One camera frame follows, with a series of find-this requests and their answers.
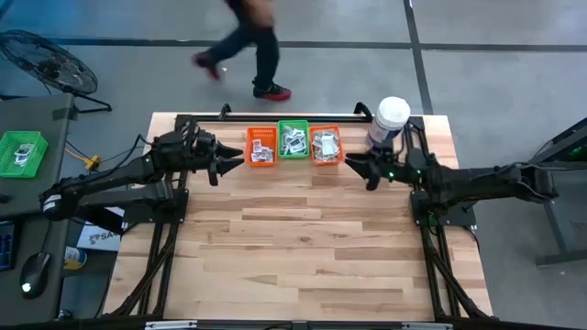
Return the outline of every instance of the sneaker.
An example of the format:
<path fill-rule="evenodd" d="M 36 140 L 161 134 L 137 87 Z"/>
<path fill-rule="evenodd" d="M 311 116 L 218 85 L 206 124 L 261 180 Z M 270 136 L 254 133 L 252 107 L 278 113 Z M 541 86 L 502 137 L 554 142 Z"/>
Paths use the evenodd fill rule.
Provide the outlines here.
<path fill-rule="evenodd" d="M 274 83 L 273 86 L 267 90 L 263 91 L 258 87 L 253 88 L 253 95 L 256 98 L 264 98 L 271 101 L 287 101 L 292 97 L 292 91 L 288 90 L 285 87 L 281 87 L 277 83 Z"/>
<path fill-rule="evenodd" d="M 216 69 L 216 65 L 212 62 L 210 54 L 206 52 L 196 53 L 192 56 L 192 63 L 195 66 L 205 69 L 210 79 L 215 81 L 220 80 L 220 74 L 218 74 L 218 70 Z"/>

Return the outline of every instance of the dark table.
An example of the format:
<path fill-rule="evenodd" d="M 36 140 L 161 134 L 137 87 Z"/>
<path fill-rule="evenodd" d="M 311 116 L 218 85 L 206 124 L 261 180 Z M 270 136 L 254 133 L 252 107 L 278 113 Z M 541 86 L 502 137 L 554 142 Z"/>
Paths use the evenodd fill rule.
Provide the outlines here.
<path fill-rule="evenodd" d="M 61 269 L 69 221 L 52 224 L 47 252 L 51 254 L 49 279 L 37 299 L 22 297 L 19 276 L 27 258 L 40 251 L 50 224 L 39 209 L 39 194 L 60 178 L 61 161 L 70 116 L 74 114 L 73 95 L 59 94 L 0 101 L 0 136 L 8 130 L 40 131 L 49 143 L 34 179 L 0 178 L 0 193 L 12 197 L 0 204 L 0 220 L 13 220 L 20 228 L 15 268 L 0 272 L 0 325 L 49 321 L 59 311 Z"/>

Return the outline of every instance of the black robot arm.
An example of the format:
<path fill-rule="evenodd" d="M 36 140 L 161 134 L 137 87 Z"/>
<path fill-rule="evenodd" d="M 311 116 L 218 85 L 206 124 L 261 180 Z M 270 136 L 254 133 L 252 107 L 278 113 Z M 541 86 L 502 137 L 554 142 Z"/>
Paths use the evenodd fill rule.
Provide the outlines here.
<path fill-rule="evenodd" d="M 428 194 L 428 209 L 438 215 L 462 202 L 515 197 L 544 203 L 558 197 L 550 171 L 528 163 L 453 170 L 417 148 L 408 152 L 405 163 L 390 148 L 349 153 L 345 162 L 367 181 L 367 190 L 375 190 L 381 178 L 420 186 Z"/>
<path fill-rule="evenodd" d="M 150 151 L 112 170 L 76 178 L 65 178 L 40 196 L 43 214 L 52 221 L 74 216 L 84 196 L 128 184 L 153 184 L 167 173 L 206 170 L 211 185 L 220 176 L 236 168 L 244 160 L 233 159 L 242 150 L 223 146 L 216 136 L 196 128 L 188 140 L 183 131 L 166 133 L 153 139 Z"/>

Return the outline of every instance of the person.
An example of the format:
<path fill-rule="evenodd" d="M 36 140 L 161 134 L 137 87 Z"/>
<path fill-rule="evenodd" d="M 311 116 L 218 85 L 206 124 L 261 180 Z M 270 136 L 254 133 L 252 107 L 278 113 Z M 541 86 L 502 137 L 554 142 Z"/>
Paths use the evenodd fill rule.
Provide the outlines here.
<path fill-rule="evenodd" d="M 252 81 L 253 95 L 272 101 L 286 101 L 292 92 L 273 81 L 279 63 L 279 46 L 273 30 L 270 0 L 225 0 L 235 13 L 238 27 L 214 47 L 193 55 L 196 66 L 219 81 L 217 64 L 241 52 L 250 43 L 257 45 L 257 76 Z"/>

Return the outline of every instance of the black shoe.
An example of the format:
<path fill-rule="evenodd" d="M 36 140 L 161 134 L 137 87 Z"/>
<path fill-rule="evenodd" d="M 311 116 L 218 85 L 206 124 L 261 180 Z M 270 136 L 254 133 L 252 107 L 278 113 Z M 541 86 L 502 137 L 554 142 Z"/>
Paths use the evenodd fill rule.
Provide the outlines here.
<path fill-rule="evenodd" d="M 292 91 L 288 90 L 285 87 L 281 87 L 277 83 L 274 83 L 273 86 L 269 88 L 267 91 L 263 91 L 261 90 L 261 88 L 255 86 L 253 88 L 253 95 L 256 98 L 263 98 L 271 101 L 282 102 L 287 101 L 292 97 Z"/>

